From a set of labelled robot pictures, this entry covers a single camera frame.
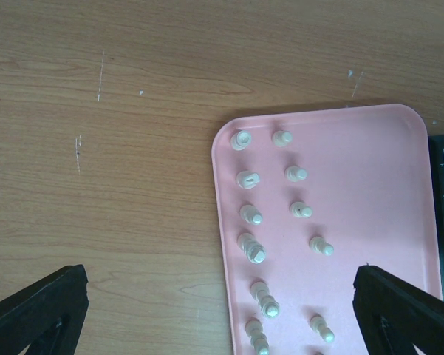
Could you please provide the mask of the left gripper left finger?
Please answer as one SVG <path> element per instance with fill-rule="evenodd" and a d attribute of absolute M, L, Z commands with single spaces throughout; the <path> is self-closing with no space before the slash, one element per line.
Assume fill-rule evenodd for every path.
<path fill-rule="evenodd" d="M 82 265 L 64 266 L 0 301 L 0 354 L 74 354 L 87 283 Z"/>

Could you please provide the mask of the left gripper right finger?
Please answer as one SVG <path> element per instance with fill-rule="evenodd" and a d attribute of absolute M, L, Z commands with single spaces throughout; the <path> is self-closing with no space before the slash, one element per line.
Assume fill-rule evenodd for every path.
<path fill-rule="evenodd" d="M 377 266 L 358 268 L 352 306 L 370 354 L 444 354 L 444 302 Z"/>

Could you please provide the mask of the white king piece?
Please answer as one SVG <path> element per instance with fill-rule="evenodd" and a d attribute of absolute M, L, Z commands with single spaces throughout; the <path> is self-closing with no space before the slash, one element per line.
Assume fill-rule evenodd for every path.
<path fill-rule="evenodd" d="M 273 319 L 280 313 L 280 305 L 270 294 L 268 285 L 263 281 L 257 281 L 250 287 L 250 294 L 257 301 L 264 317 Z"/>

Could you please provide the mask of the white bishop piece lower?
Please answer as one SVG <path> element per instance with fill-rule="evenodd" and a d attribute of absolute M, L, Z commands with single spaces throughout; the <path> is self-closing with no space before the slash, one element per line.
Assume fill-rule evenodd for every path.
<path fill-rule="evenodd" d="M 258 319 L 251 319 L 245 325 L 245 332 L 250 338 L 250 344 L 253 346 L 257 355 L 269 355 L 269 343 L 264 334 L 264 329 Z"/>

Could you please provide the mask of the white bishop piece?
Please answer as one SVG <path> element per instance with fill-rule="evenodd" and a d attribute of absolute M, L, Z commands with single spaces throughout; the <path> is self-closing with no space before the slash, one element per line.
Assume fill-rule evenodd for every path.
<path fill-rule="evenodd" d="M 240 211 L 240 216 L 250 225 L 257 226 L 262 223 L 263 217 L 261 212 L 253 205 L 244 205 Z"/>
<path fill-rule="evenodd" d="M 257 355 L 269 355 L 269 343 L 264 334 L 264 329 L 258 319 L 251 319 L 245 325 L 245 332 L 250 338 L 250 344 L 253 346 Z"/>

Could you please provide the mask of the pink plastic tray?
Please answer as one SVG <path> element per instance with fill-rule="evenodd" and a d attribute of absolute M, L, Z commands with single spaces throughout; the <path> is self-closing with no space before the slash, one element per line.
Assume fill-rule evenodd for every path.
<path fill-rule="evenodd" d="M 252 141 L 236 151 L 230 139 L 247 130 Z M 272 136 L 289 131 L 292 142 L 277 147 Z M 441 297 L 428 135 L 423 119 L 402 104 L 359 106 L 237 118 L 216 134 L 212 161 L 228 291 L 233 351 L 253 354 L 245 332 L 258 319 L 272 354 L 365 354 L 352 308 L 353 282 L 360 266 L 378 266 Z M 291 182 L 289 166 L 306 169 Z M 259 174 L 252 189 L 236 176 Z M 297 218 L 290 205 L 303 201 L 310 218 Z M 262 214 L 254 226 L 240 216 L 244 205 Z M 251 263 L 239 235 L 251 233 L 267 253 Z M 314 252 L 309 241 L 323 237 L 331 256 Z M 265 282 L 280 313 L 262 315 L 250 287 Z M 310 327 L 322 316 L 335 340 L 326 343 Z"/>

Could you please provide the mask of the white queen piece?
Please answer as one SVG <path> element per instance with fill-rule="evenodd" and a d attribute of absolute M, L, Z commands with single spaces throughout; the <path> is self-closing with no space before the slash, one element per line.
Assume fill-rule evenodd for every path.
<path fill-rule="evenodd" d="M 237 243 L 251 263 L 260 264 L 265 260 L 267 253 L 264 246 L 251 233 L 239 235 Z"/>

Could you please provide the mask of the white knight piece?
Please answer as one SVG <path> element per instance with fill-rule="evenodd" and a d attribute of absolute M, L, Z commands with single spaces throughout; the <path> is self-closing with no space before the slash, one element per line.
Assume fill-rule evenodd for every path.
<path fill-rule="evenodd" d="M 242 171 L 236 176 L 236 182 L 242 189 L 252 189 L 259 182 L 261 178 L 258 173 L 252 171 Z"/>

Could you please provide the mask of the white pawn top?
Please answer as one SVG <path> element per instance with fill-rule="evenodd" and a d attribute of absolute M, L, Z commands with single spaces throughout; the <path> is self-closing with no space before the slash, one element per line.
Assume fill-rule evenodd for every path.
<path fill-rule="evenodd" d="M 289 131 L 279 130 L 272 136 L 272 141 L 277 147 L 285 147 L 293 140 L 293 135 Z"/>

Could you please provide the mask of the white rook piece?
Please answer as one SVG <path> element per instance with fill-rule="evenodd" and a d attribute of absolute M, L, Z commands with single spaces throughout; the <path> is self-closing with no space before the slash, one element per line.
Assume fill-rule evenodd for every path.
<path fill-rule="evenodd" d="M 239 130 L 230 139 L 231 147 L 236 151 L 246 149 L 252 141 L 252 136 L 247 130 Z"/>

